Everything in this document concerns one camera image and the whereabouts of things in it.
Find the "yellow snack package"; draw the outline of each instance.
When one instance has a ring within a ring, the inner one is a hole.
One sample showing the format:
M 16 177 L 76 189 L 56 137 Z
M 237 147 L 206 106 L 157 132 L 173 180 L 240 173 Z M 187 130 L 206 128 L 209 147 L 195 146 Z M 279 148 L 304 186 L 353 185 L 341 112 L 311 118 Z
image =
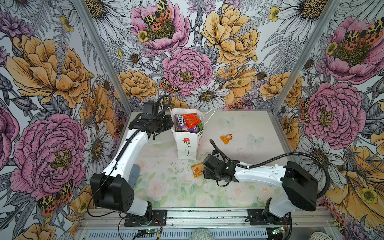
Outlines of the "yellow snack package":
M 204 167 L 203 163 L 201 162 L 201 163 L 198 163 L 195 165 L 191 165 L 191 168 L 192 168 L 193 176 L 196 178 L 198 176 L 203 175 L 205 167 Z

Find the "red snack package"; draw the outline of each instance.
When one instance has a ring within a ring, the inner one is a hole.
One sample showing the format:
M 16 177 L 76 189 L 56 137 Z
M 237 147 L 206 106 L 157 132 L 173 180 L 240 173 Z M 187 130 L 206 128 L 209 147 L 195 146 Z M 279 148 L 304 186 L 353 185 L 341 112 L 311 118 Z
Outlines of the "red snack package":
M 200 119 L 197 118 L 196 113 L 184 114 L 183 117 L 185 122 L 187 123 L 188 128 L 192 128 L 201 123 Z

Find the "white bag handle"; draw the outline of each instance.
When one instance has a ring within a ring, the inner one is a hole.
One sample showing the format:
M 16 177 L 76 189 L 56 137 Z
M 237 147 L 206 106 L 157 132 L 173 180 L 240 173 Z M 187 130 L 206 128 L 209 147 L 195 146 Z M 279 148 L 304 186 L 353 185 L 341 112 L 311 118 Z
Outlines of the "white bag handle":
M 209 117 L 209 119 L 211 119 L 211 117 L 215 114 L 215 111 L 216 111 L 216 109 L 215 108 L 212 108 L 211 110 L 209 110 L 208 112 L 206 112 L 205 114 L 204 114 L 204 118 L 205 118 L 205 115 L 207 114 L 207 113 L 209 113 L 210 111 L 214 111 L 213 113 L 212 113 L 212 115 Z

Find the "black mounting plate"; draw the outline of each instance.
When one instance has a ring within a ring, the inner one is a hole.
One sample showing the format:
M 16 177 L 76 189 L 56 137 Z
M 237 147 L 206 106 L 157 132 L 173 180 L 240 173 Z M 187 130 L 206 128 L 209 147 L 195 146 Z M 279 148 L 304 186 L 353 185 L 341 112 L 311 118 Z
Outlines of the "black mounting plate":
M 157 218 L 160 223 L 156 220 L 152 220 L 149 224 L 140 221 L 134 217 L 127 217 L 124 222 L 126 227 L 159 227 L 160 224 L 165 226 L 167 223 L 167 210 L 153 210 L 152 218 Z
M 256 225 L 270 225 L 264 221 L 263 211 L 264 209 L 248 209 L 249 224 L 251 226 Z M 283 218 L 278 218 L 275 225 L 285 225 Z

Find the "wallpaper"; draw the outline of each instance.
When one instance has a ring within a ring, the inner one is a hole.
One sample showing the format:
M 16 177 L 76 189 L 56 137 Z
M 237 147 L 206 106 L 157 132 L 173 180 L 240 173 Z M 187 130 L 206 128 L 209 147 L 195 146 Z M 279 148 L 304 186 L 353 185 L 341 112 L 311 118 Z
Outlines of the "wallpaper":
M 0 1 L 1 239 L 74 239 L 127 119 L 69 4 Z
M 265 109 L 327 0 L 86 3 L 133 109 L 164 94 L 173 96 L 172 107 Z M 333 21 L 345 14 L 338 11 Z M 75 18 L 70 24 L 81 26 Z M 302 82 L 291 90 L 290 106 L 301 99 Z
M 302 68 L 301 97 L 277 117 L 293 150 L 326 165 L 331 187 L 318 203 L 343 237 L 384 239 L 384 2 L 343 1 L 337 13 Z M 321 190 L 324 171 L 300 164 Z

